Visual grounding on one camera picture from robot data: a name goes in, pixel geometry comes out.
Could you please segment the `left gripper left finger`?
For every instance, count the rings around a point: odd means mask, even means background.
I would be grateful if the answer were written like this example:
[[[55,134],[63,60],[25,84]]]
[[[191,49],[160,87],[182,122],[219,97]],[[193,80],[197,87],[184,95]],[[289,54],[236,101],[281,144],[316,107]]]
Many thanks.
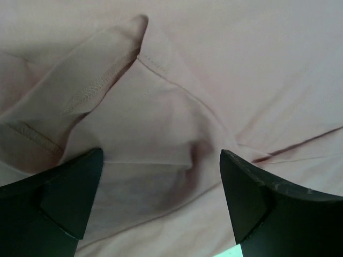
[[[94,148],[1,187],[1,256],[74,256],[103,168]]]

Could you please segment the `pink t shirt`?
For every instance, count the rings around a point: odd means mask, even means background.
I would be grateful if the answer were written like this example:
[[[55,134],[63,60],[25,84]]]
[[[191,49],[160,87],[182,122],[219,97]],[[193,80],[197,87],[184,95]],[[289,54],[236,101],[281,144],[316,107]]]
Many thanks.
[[[77,256],[234,245],[228,149],[342,194],[342,1],[1,1],[1,184],[93,147]]]

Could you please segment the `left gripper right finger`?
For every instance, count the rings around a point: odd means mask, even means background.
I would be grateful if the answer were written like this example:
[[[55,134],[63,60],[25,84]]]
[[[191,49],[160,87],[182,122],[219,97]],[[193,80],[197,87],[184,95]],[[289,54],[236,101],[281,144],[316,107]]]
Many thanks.
[[[220,154],[220,174],[243,256],[342,256],[342,197]]]

